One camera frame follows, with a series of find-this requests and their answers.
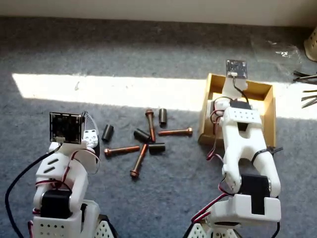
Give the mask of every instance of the screw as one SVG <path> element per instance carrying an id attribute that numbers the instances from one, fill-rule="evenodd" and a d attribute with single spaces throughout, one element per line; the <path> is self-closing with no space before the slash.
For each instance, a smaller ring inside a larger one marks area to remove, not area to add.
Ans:
<path id="1" fill-rule="evenodd" d="M 153 124 L 154 112 L 152 111 L 152 109 L 147 109 L 145 111 L 145 116 L 147 117 L 149 122 L 151 140 L 152 142 L 155 142 L 155 132 L 154 132 L 154 124 Z"/>
<path id="2" fill-rule="evenodd" d="M 191 127 L 182 130 L 163 130 L 158 133 L 159 136 L 163 135 L 188 135 L 191 136 L 193 134 L 193 129 Z"/>
<path id="3" fill-rule="evenodd" d="M 139 158 L 137 160 L 137 162 L 135 163 L 134 169 L 130 171 L 130 176 L 133 178 L 137 178 L 139 176 L 139 170 L 140 170 L 140 166 L 143 162 L 143 159 L 145 157 L 145 154 L 147 152 L 148 149 L 148 145 L 144 144 L 141 150 L 141 153 L 139 155 Z"/>
<path id="4" fill-rule="evenodd" d="M 131 152 L 135 152 L 135 151 L 139 151 L 139 150 L 140 150 L 139 146 L 122 147 L 122 148 L 116 148 L 116 149 L 106 148 L 105 155 L 107 157 L 110 157 L 113 154 L 131 153 Z"/>

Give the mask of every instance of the white wall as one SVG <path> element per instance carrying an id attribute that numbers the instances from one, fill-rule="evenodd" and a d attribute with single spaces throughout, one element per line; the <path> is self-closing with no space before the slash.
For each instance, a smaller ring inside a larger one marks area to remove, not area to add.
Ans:
<path id="1" fill-rule="evenodd" d="M 0 15 L 317 26 L 317 0 L 0 0 Z"/>

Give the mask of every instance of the bolt head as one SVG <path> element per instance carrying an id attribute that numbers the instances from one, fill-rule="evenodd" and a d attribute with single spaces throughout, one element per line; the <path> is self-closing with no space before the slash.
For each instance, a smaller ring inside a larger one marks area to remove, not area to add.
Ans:
<path id="1" fill-rule="evenodd" d="M 154 112 L 153 112 L 153 110 L 152 109 L 147 109 L 146 111 L 145 111 L 145 115 L 147 116 L 147 115 L 153 115 L 154 114 Z"/>
<path id="2" fill-rule="evenodd" d="M 193 129 L 191 127 L 187 128 L 188 134 L 193 134 Z"/>
<path id="3" fill-rule="evenodd" d="M 106 156 L 109 156 L 109 155 L 110 155 L 110 148 L 106 148 L 106 149 L 105 149 L 105 155 L 106 155 Z"/>
<path id="4" fill-rule="evenodd" d="M 139 176 L 139 173 L 135 170 L 131 170 L 130 171 L 130 176 L 133 178 L 137 178 Z"/>

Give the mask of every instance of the ventilation holes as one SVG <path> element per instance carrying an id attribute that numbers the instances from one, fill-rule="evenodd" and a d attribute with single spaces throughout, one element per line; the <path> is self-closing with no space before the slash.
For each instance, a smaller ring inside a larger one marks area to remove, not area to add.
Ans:
<path id="1" fill-rule="evenodd" d="M 45 170 L 44 173 L 47 174 L 50 171 L 53 171 L 55 169 L 55 167 L 50 167 L 49 169 Z"/>
<path id="2" fill-rule="evenodd" d="M 57 161 L 58 161 L 58 159 L 54 159 L 54 160 L 48 162 L 48 165 L 54 164 L 54 163 L 56 163 Z"/>

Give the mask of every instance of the pliers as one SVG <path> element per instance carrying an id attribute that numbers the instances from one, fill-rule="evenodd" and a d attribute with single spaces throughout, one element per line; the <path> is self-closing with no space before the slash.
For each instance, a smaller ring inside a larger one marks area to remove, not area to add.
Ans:
<path id="1" fill-rule="evenodd" d="M 307 91 L 303 91 L 303 93 L 313 93 L 313 92 L 317 92 L 317 90 L 307 90 Z M 307 100 L 313 98 L 311 101 L 307 102 L 306 104 L 302 105 L 302 108 L 306 108 L 309 107 L 315 103 L 317 103 L 317 95 L 312 95 L 312 96 L 307 96 L 307 97 L 303 97 L 302 101 Z"/>
<path id="2" fill-rule="evenodd" d="M 293 75 L 298 76 L 297 78 L 293 79 L 293 82 L 301 82 L 301 83 L 308 83 L 308 84 L 315 84 L 317 85 L 317 80 L 311 81 L 312 79 L 317 79 L 317 74 L 310 75 L 301 73 L 298 71 L 294 71 Z"/>

